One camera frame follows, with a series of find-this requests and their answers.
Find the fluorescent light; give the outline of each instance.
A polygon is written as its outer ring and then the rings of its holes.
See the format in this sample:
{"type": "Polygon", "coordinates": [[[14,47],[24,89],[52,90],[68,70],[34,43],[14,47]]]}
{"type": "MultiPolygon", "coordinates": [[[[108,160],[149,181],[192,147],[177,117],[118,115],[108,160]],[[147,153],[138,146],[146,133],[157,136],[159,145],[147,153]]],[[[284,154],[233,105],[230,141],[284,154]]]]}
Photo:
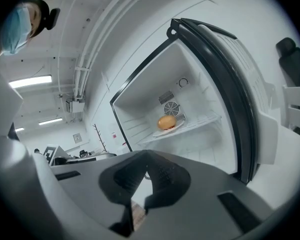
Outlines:
{"type": "Polygon", "coordinates": [[[15,132],[20,132],[20,131],[23,131],[25,128],[21,127],[21,128],[18,128],[18,129],[15,129],[15,132]]]}
{"type": "Polygon", "coordinates": [[[44,76],[36,76],[36,77],[12,81],[9,82],[9,84],[12,88],[19,88],[23,86],[32,86],[32,85],[51,83],[51,82],[52,82],[51,75],[44,75],[44,76]]]}
{"type": "Polygon", "coordinates": [[[57,118],[57,119],[53,119],[53,120],[49,120],[49,121],[45,121],[45,122],[40,122],[39,125],[46,125],[46,124],[50,124],[50,123],[54,123],[54,122],[58,122],[58,121],[62,121],[62,118],[57,118]]]}

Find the refrigerator shelf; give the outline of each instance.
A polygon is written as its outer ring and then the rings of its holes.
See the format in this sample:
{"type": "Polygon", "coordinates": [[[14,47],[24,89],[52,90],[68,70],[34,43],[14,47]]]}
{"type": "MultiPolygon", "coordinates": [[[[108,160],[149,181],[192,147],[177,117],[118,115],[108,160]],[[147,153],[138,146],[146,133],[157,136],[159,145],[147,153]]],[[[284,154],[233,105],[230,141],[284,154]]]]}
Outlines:
{"type": "Polygon", "coordinates": [[[145,143],[155,142],[155,141],[163,140],[163,139],[175,136],[175,135],[186,133],[191,130],[194,130],[199,127],[206,126],[210,123],[218,121],[219,119],[221,119],[220,115],[218,115],[214,112],[211,112],[209,115],[202,115],[202,116],[198,117],[197,119],[192,119],[192,120],[186,122],[186,124],[183,127],[180,127],[178,129],[176,129],[175,131],[172,131],[171,133],[167,133],[167,134],[159,136],[159,137],[153,137],[151,134],[150,136],[146,137],[145,139],[139,141],[137,144],[145,144],[145,143]]]}

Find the pipe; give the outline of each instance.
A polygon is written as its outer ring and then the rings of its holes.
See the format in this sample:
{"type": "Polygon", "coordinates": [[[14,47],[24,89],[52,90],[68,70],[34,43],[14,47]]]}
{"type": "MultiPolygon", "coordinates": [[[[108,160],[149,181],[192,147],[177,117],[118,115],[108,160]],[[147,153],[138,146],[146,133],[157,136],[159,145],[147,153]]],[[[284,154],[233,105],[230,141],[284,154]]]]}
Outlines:
{"type": "Polygon", "coordinates": [[[88,71],[84,71],[83,72],[81,86],[80,86],[80,89],[79,89],[79,95],[80,96],[82,96],[82,93],[83,93],[83,90],[84,90],[84,86],[85,86],[85,83],[87,81],[87,73],[88,73],[88,71]]]}
{"type": "Polygon", "coordinates": [[[97,54],[96,54],[96,50],[100,44],[101,41],[105,40],[105,33],[107,32],[108,35],[109,33],[112,31],[112,29],[115,27],[116,24],[113,24],[113,21],[118,22],[124,15],[125,13],[137,2],[138,0],[125,0],[120,6],[122,7],[121,10],[119,10],[118,12],[114,13],[113,15],[111,15],[110,19],[107,21],[107,23],[105,24],[105,26],[103,27],[100,35],[98,36],[96,42],[94,43],[94,46],[92,48],[92,51],[90,52],[90,56],[88,58],[88,61],[86,63],[86,68],[90,68],[91,65],[93,65],[97,54]]]}
{"type": "Polygon", "coordinates": [[[72,4],[70,5],[70,8],[69,8],[69,10],[68,10],[68,13],[67,13],[67,15],[66,15],[66,17],[65,17],[63,29],[62,29],[62,32],[61,32],[61,38],[60,38],[59,50],[58,50],[57,77],[58,77],[58,87],[59,87],[59,92],[60,92],[60,94],[61,94],[61,87],[60,87],[60,53],[61,53],[62,41],[63,41],[64,32],[65,32],[65,29],[66,29],[67,21],[68,21],[68,18],[69,18],[71,9],[72,9],[72,7],[74,6],[75,2],[76,2],[76,0],[73,0],[73,1],[72,1],[72,4]]]}
{"type": "Polygon", "coordinates": [[[86,88],[86,83],[87,83],[87,81],[88,81],[89,74],[90,74],[90,71],[89,71],[88,74],[86,75],[86,79],[85,79],[85,82],[84,82],[84,85],[83,85],[81,97],[78,98],[78,99],[80,99],[80,100],[84,97],[84,90],[85,90],[85,88],[86,88]]]}
{"type": "MultiPolygon", "coordinates": [[[[75,59],[74,65],[77,65],[77,61],[78,61],[78,56],[75,59]]],[[[76,70],[73,71],[73,75],[72,75],[72,92],[74,91],[74,87],[75,87],[75,75],[76,75],[76,70]]]]}
{"type": "Polygon", "coordinates": [[[112,0],[108,6],[105,8],[105,10],[103,11],[103,13],[100,15],[100,17],[98,18],[98,20],[96,21],[96,23],[93,26],[93,29],[91,30],[88,39],[86,40],[85,46],[83,48],[83,52],[79,61],[79,67],[82,68],[83,64],[84,64],[84,60],[85,60],[85,56],[86,53],[88,51],[88,48],[90,47],[90,44],[94,38],[94,35],[97,31],[97,29],[100,27],[101,23],[105,20],[106,16],[109,14],[109,12],[113,9],[113,7],[115,7],[115,5],[119,2],[120,0],[112,0]]]}
{"type": "Polygon", "coordinates": [[[80,70],[76,70],[76,76],[75,76],[75,87],[74,87],[74,100],[77,100],[78,96],[78,88],[79,88],[79,80],[80,80],[80,70]]]}

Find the face mask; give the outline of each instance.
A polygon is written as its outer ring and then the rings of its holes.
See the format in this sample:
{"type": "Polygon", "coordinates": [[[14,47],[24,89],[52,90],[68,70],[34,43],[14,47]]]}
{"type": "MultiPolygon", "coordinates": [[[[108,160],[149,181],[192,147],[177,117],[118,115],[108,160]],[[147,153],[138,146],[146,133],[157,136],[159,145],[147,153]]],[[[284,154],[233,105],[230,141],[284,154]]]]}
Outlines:
{"type": "Polygon", "coordinates": [[[31,28],[28,9],[25,6],[14,8],[1,30],[3,54],[13,55],[19,52],[27,43],[31,28]]]}

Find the fan vent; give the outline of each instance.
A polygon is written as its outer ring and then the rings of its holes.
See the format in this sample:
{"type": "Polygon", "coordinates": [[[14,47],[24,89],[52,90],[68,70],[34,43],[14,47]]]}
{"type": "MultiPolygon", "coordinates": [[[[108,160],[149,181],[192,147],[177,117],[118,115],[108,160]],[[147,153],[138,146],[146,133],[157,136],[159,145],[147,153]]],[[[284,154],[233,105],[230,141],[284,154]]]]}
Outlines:
{"type": "Polygon", "coordinates": [[[179,105],[174,102],[167,102],[164,105],[164,113],[168,116],[176,116],[179,112],[179,105]]]}
{"type": "Polygon", "coordinates": [[[175,119],[177,120],[177,121],[186,121],[186,117],[185,117],[185,115],[184,114],[179,114],[179,115],[177,115],[176,117],[175,117],[175,119]]]}
{"type": "Polygon", "coordinates": [[[170,90],[168,90],[167,92],[165,92],[159,97],[159,102],[162,105],[167,101],[170,101],[173,97],[175,97],[174,94],[170,90]]]}

